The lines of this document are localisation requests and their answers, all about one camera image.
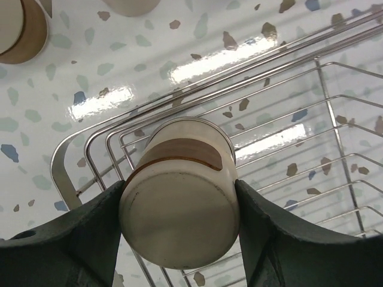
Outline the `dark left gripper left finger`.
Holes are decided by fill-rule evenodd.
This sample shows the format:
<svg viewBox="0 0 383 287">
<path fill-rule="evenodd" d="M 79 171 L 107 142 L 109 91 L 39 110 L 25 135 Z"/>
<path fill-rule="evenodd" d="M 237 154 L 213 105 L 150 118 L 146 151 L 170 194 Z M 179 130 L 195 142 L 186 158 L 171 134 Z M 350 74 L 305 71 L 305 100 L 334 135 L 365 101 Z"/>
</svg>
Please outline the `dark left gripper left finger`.
<svg viewBox="0 0 383 287">
<path fill-rule="evenodd" d="M 62 216 L 1 240 L 1 286 L 112 286 L 124 181 Z"/>
</svg>

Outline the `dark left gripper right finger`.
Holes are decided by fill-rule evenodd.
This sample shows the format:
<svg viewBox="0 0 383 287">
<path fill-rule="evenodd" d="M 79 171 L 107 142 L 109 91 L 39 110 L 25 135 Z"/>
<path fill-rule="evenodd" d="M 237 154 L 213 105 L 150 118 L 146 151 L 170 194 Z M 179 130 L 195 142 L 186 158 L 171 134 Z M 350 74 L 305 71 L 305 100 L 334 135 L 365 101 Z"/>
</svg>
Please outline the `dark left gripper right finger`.
<svg viewBox="0 0 383 287">
<path fill-rule="evenodd" d="M 235 182 L 248 286 L 382 286 L 382 236 L 317 226 Z"/>
</svg>

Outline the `steel cup with cork band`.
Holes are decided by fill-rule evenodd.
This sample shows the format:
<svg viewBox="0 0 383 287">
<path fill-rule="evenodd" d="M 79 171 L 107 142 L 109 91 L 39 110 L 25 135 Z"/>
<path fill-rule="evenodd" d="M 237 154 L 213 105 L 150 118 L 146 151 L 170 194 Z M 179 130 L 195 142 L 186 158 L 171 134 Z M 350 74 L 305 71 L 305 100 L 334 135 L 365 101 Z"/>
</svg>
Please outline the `steel cup with cork band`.
<svg viewBox="0 0 383 287">
<path fill-rule="evenodd" d="M 1 1 L 1 63 L 25 63 L 44 48 L 48 24 L 34 0 Z"/>
</svg>

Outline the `tall beige cup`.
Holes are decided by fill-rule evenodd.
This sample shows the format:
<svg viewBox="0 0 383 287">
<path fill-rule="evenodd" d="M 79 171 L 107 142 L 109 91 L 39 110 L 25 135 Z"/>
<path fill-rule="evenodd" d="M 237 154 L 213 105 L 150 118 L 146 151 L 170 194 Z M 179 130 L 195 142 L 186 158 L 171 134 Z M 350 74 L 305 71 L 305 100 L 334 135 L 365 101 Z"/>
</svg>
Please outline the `tall beige cup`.
<svg viewBox="0 0 383 287">
<path fill-rule="evenodd" d="M 103 0 L 114 12 L 126 17 L 138 17 L 154 10 L 160 0 Z"/>
</svg>

